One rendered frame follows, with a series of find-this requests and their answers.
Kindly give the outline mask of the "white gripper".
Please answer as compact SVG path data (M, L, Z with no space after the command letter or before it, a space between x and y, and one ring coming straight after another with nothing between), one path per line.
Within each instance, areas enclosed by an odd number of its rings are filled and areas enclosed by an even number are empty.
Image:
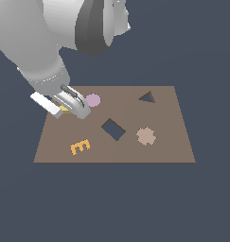
M53 96L53 99L63 105L77 118L84 119L91 112L87 101L79 92L64 84L61 86L61 90L59 94ZM54 117L59 118L63 115L63 111L44 95L35 92L30 98Z

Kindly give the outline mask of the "brown slotted board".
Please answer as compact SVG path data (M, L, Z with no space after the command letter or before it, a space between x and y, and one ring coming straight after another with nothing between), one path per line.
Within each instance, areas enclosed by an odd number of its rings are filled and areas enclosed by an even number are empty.
M195 162L175 89L172 86L78 86L100 96L85 119L48 115L34 162L189 163ZM143 146L136 133L149 127L157 139ZM88 139L91 148L73 155L70 146Z

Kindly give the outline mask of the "pink round disc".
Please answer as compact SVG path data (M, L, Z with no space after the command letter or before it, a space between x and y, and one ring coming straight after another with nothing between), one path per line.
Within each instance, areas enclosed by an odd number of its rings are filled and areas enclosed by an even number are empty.
M96 107L100 104L100 96L96 94L90 94L86 96L85 100L90 107Z

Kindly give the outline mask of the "orange letter E piece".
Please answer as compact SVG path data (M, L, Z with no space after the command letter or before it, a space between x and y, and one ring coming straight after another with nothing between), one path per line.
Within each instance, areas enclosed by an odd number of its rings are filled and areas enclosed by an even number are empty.
M88 139L84 139L70 146L70 150L73 155L76 155L77 151L83 152L85 149L90 148L91 146Z

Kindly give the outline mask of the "tan flower-shaped piece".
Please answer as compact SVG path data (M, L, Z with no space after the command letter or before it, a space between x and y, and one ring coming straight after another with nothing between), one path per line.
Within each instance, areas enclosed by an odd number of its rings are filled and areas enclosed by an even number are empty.
M154 135L154 131L149 127L145 127L144 129L140 128L137 133L137 141L143 146L152 145L157 137Z

